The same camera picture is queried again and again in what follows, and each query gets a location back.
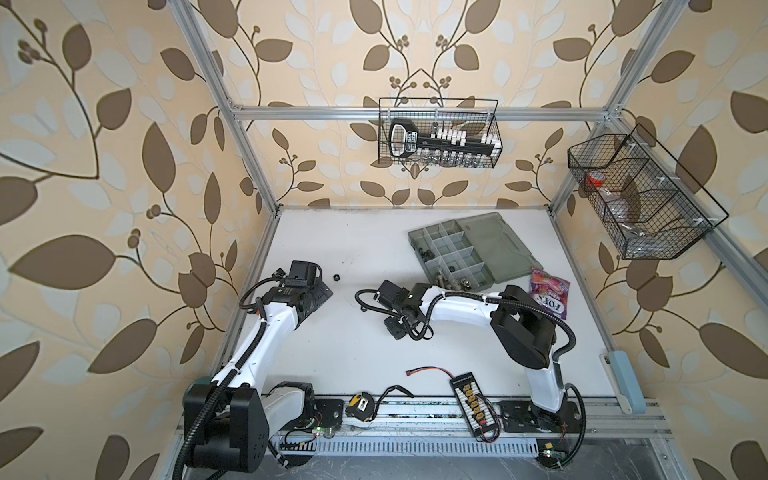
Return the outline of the grey compartment organizer box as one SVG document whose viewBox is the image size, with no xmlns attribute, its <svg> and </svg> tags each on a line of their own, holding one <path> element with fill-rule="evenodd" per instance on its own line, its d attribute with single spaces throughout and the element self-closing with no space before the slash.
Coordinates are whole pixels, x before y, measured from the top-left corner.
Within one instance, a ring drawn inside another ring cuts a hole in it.
<svg viewBox="0 0 768 480">
<path fill-rule="evenodd" d="M 408 233 L 430 283 L 481 292 L 542 267 L 498 213 L 452 219 Z"/>
</svg>

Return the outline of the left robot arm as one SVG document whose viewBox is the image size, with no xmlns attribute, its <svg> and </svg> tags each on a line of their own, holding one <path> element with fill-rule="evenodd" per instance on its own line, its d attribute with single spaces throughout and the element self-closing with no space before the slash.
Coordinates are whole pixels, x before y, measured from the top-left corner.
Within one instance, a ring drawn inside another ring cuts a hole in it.
<svg viewBox="0 0 768 480">
<path fill-rule="evenodd" d="M 272 449 L 271 437 L 294 420 L 312 420 L 314 390 L 285 381 L 264 390 L 281 346 L 333 293 L 315 262 L 295 260 L 245 291 L 238 306 L 252 325 L 231 359 L 209 383 L 185 394 L 184 440 L 172 478 L 190 468 L 209 469 L 215 479 L 252 473 Z"/>
</svg>

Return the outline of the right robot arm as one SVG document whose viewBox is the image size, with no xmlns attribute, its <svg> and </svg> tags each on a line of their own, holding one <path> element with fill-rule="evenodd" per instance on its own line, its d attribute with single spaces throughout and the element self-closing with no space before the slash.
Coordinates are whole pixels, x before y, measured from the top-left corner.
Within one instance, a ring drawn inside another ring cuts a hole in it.
<svg viewBox="0 0 768 480">
<path fill-rule="evenodd" d="M 511 416 L 523 428 L 561 432 L 580 428 L 580 417 L 571 420 L 560 357 L 576 346 L 573 330 L 548 312 L 528 293 L 509 285 L 490 295 L 450 291 L 419 283 L 408 290 L 386 280 L 371 292 L 376 307 L 355 299 L 363 310 L 385 314 L 385 326 L 396 339 L 430 339 L 435 322 L 454 322 L 490 328 L 506 354 L 525 370 L 531 395 L 520 413 Z"/>
</svg>

